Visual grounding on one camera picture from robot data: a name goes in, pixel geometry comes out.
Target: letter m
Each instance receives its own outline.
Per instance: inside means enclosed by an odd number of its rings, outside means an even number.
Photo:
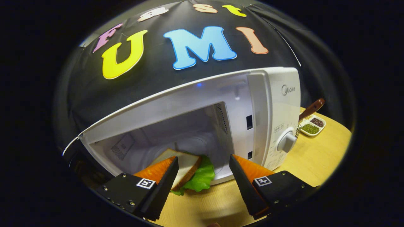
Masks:
[[[207,62],[211,45],[214,50],[212,55],[214,60],[222,61],[237,57],[236,52],[232,51],[227,43],[221,27],[205,27],[201,38],[185,29],[173,30],[163,36],[169,38],[173,43],[175,57],[177,58],[173,67],[176,70],[185,69],[196,64],[196,59],[189,56],[188,50],[192,51],[202,61]]]

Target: bread slice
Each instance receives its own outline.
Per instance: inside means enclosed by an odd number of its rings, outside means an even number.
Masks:
[[[171,186],[171,190],[178,191],[194,175],[195,171],[198,169],[199,165],[202,162],[202,157],[193,154],[182,153],[168,148],[163,153],[161,153],[150,165],[156,164],[172,156],[178,157],[178,173],[175,177],[173,185]]]

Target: microwave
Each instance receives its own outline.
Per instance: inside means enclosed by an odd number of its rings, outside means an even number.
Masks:
[[[134,102],[78,139],[113,176],[145,169],[168,148],[206,155],[215,168],[215,185],[233,179],[231,154],[269,170],[283,163],[296,141],[300,99],[293,67],[234,71]]]

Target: black fabric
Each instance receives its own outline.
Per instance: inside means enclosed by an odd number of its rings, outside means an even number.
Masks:
[[[218,10],[218,13],[202,13],[194,10],[192,5],[198,3],[211,5]],[[302,106],[306,107],[318,98],[325,98],[326,104],[320,113],[349,126],[349,117],[347,113],[342,112],[342,100],[339,98],[341,94],[337,92],[337,84],[333,78],[342,72],[331,73],[339,69],[340,65],[326,46],[321,46],[322,43],[302,25],[290,18],[280,18],[271,8],[264,8],[263,5],[242,8],[247,17],[240,17],[230,13],[222,5],[223,2],[216,1],[184,1],[163,5],[169,10],[164,14],[137,22],[143,12],[122,21],[122,27],[117,29],[109,41],[95,53],[92,52],[98,39],[86,48],[76,50],[75,66],[71,69],[71,73],[62,75],[63,82],[59,86],[64,88],[58,88],[59,93],[55,98],[55,101],[59,102],[58,105],[67,102],[66,108],[60,107],[55,113],[55,118],[59,122],[63,121],[56,124],[59,124],[57,133],[64,136],[57,137],[73,139],[75,135],[108,114],[174,86],[231,71],[275,66],[298,69],[301,78]],[[211,48],[207,62],[190,53],[190,56],[197,60],[196,65],[175,70],[173,63],[176,58],[173,46],[163,34],[175,29],[185,29],[200,37],[206,26],[219,26],[224,29],[223,34],[231,49],[237,53],[237,58],[216,61],[211,57],[213,54]],[[252,53],[247,38],[237,31],[236,27],[249,27],[255,30],[256,36],[269,53],[264,55]],[[121,42],[117,62],[124,61],[130,54],[130,42],[126,41],[127,37],[145,29],[148,32],[144,35],[144,52],[139,62],[120,77],[113,80],[105,79],[102,75],[101,58],[104,51]],[[302,67],[277,31],[295,50]],[[316,53],[317,49],[321,48],[327,55]],[[337,66],[329,69],[329,65],[324,61],[331,66],[332,64]],[[65,147],[71,139],[60,139],[59,147]]]

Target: wooden table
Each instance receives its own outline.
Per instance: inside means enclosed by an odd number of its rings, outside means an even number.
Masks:
[[[338,122],[316,113],[326,121],[323,131],[308,137],[302,132],[284,163],[274,170],[287,170],[311,186],[321,185],[336,169],[348,147],[351,132]],[[211,186],[184,196],[169,193],[156,224],[168,227],[244,226],[255,222],[248,214],[236,181]]]

